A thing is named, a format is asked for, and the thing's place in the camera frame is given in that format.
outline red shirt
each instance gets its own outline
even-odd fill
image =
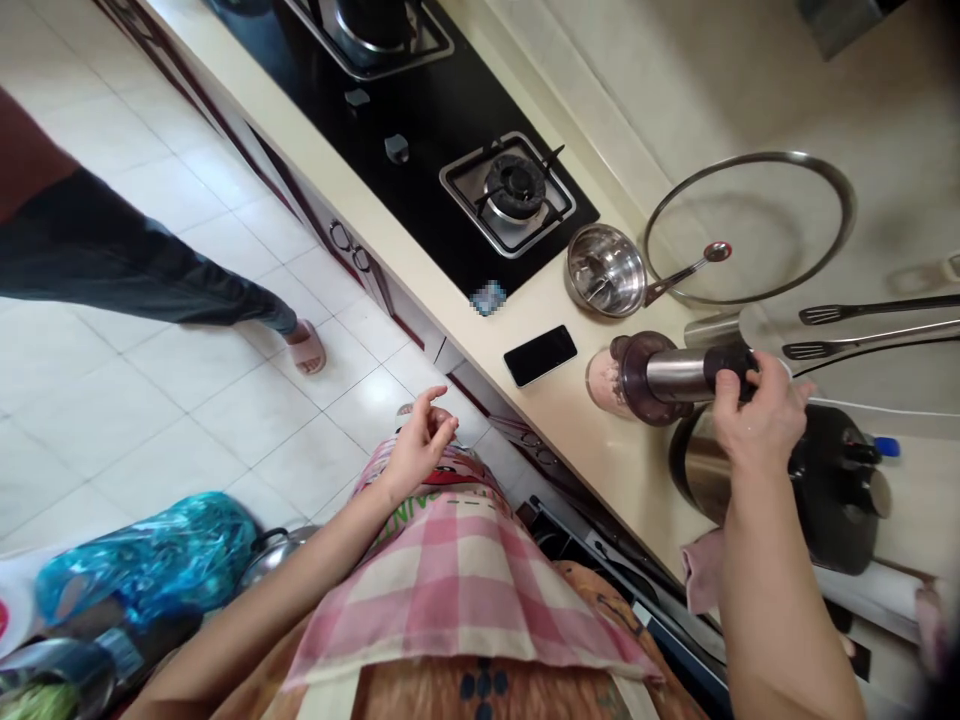
[[[0,223],[79,168],[0,87]]]

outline blue plastic bag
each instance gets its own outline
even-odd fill
[[[184,606],[208,612],[233,597],[256,537],[229,495],[193,495],[53,558],[37,577],[37,605],[51,625],[110,595],[138,625]]]

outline jeans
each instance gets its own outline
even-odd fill
[[[82,169],[0,224],[0,295],[172,323],[259,320],[282,335],[297,327],[283,300],[195,253]]]

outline pink checkered apron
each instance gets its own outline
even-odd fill
[[[377,448],[355,493],[394,443]],[[646,697],[640,681],[660,672],[637,642],[563,580],[482,462],[449,446],[441,463],[314,612],[284,685],[311,686],[300,717],[336,717],[338,696],[349,717],[364,666],[423,656],[603,669],[632,711],[642,704],[630,696]]]

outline hand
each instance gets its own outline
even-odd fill
[[[758,390],[742,408],[740,378],[732,370],[717,373],[713,403],[717,442],[734,467],[785,473],[790,454],[807,426],[803,409],[816,387],[811,383],[792,387],[789,373],[777,358],[759,351],[753,355],[760,374],[751,370],[747,380]]]
[[[447,391],[443,385],[422,393],[413,404],[413,412],[397,436],[383,475],[383,483],[391,500],[400,503],[433,472],[443,449],[453,440],[460,421],[442,408],[430,403]]]

